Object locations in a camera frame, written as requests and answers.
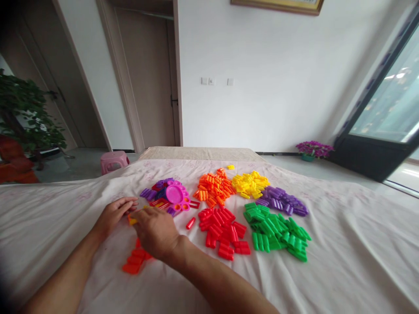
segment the picture frame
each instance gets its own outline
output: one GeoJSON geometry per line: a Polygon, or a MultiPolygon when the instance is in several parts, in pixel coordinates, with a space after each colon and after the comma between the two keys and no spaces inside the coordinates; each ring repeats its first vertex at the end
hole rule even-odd
{"type": "Polygon", "coordinates": [[[231,4],[318,16],[324,0],[231,0],[231,4]]]}

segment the flower pot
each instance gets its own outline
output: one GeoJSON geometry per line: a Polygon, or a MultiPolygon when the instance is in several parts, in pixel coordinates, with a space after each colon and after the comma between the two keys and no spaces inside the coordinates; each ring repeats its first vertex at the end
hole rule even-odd
{"type": "Polygon", "coordinates": [[[301,156],[301,159],[303,159],[304,161],[308,161],[308,162],[312,162],[313,160],[314,160],[314,156],[309,156],[309,155],[306,155],[306,154],[303,154],[302,156],[301,156]]]}

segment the purple flowers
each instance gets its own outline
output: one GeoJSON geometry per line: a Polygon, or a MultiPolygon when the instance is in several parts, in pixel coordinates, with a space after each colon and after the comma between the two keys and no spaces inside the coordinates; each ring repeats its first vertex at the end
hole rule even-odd
{"type": "Polygon", "coordinates": [[[300,153],[316,158],[328,157],[329,153],[335,150],[333,146],[321,144],[316,141],[302,142],[296,145],[296,147],[298,148],[300,153]]]}

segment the bed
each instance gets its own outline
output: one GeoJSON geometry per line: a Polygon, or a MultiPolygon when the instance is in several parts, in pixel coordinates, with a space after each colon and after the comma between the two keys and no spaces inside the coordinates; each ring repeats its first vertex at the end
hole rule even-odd
{"type": "MultiPolygon", "coordinates": [[[[128,167],[97,179],[0,186],[1,277],[9,299],[22,305],[63,263],[109,202],[138,195],[167,177],[194,192],[202,174],[234,164],[235,170],[227,170],[229,177],[256,170],[310,210],[304,218],[294,217],[313,238],[308,263],[284,251],[236,254],[233,262],[220,259],[281,313],[419,311],[417,208],[404,208],[357,184],[292,173],[244,150],[223,154],[198,149],[194,159],[186,159],[191,154],[186,150],[175,150],[172,155],[170,149],[149,150],[128,167]]],[[[245,225],[247,202],[238,195],[226,202],[245,225]]],[[[179,214],[175,224],[201,250],[219,258],[205,247],[205,234],[197,226],[185,229],[197,213],[191,209],[179,214]]],[[[133,228],[121,220],[94,258],[78,313],[211,313],[193,285],[160,261],[148,261],[138,276],[123,273],[135,239],[133,228]]],[[[244,240],[251,243],[249,231],[244,240]]]]}

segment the tile floor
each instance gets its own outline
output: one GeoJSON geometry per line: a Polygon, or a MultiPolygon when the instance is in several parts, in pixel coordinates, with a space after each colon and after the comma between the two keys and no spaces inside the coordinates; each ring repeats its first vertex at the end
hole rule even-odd
{"type": "MultiPolygon", "coordinates": [[[[66,159],[60,153],[47,158],[45,169],[35,171],[41,182],[85,180],[101,176],[100,156],[103,149],[76,148],[68,152],[75,159],[66,159]]],[[[127,154],[130,162],[136,161],[141,154],[127,154]]],[[[367,177],[344,169],[325,160],[304,162],[298,156],[262,156],[275,166],[322,180],[347,181],[363,185],[370,190],[385,195],[393,201],[408,207],[419,208],[419,199],[375,182],[367,177]]]]}
{"type": "MultiPolygon", "coordinates": [[[[43,183],[85,180],[100,177],[100,157],[106,153],[101,148],[76,148],[66,154],[75,156],[68,159],[62,153],[46,158],[45,167],[42,171],[34,168],[39,181],[43,183]]],[[[127,154],[130,162],[136,161],[140,154],[127,154]]]]}

